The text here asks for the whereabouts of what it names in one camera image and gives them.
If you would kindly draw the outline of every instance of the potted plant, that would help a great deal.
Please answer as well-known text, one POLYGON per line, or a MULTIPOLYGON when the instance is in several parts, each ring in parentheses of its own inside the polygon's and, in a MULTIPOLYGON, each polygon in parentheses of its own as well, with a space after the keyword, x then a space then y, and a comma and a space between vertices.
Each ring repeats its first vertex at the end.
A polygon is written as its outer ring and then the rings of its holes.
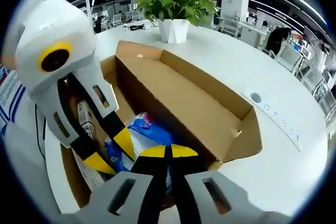
POLYGON ((189 23, 198 26, 208 15, 216 13, 212 0, 137 0, 138 10, 152 23, 158 20, 162 40, 168 43, 186 41, 189 23))

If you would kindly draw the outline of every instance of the white flower pot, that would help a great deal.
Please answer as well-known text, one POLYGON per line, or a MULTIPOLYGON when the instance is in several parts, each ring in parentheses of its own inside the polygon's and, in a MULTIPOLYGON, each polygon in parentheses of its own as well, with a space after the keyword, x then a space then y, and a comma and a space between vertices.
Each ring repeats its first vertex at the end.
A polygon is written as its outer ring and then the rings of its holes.
POLYGON ((159 20, 159 29, 163 42, 180 44, 187 40, 189 21, 187 19, 159 20))

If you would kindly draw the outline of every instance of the white robot body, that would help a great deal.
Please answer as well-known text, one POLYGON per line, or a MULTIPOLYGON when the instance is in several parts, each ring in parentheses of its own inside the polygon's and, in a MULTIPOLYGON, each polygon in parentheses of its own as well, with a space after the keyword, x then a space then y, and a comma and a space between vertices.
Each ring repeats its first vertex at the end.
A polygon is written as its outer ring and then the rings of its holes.
POLYGON ((65 77, 71 75, 85 90, 102 118, 118 109, 113 89, 94 56, 96 38, 91 24, 66 0, 46 0, 28 15, 24 26, 15 55, 18 77, 51 131, 69 148, 79 135, 60 100, 59 85, 65 77))

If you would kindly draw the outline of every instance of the green plant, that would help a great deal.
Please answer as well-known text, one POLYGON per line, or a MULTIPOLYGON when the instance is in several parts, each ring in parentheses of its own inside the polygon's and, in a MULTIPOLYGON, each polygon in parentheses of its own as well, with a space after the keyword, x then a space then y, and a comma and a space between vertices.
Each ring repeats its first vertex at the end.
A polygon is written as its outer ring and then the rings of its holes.
POLYGON ((138 10, 144 8, 144 16, 151 22, 160 19, 187 19, 195 26, 209 14, 216 14, 212 0, 137 0, 138 10))

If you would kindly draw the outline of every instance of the power strip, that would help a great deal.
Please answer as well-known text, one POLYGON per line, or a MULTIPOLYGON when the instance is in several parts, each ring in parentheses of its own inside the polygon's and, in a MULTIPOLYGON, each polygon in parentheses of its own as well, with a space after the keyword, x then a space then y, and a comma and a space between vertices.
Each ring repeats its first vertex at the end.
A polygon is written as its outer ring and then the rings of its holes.
POLYGON ((257 92, 244 91, 242 95, 253 105, 263 111, 288 136, 295 147, 300 152, 302 151, 302 142, 300 140, 299 133, 290 126, 291 124, 285 118, 280 115, 279 110, 267 102, 267 100, 264 100, 257 92))

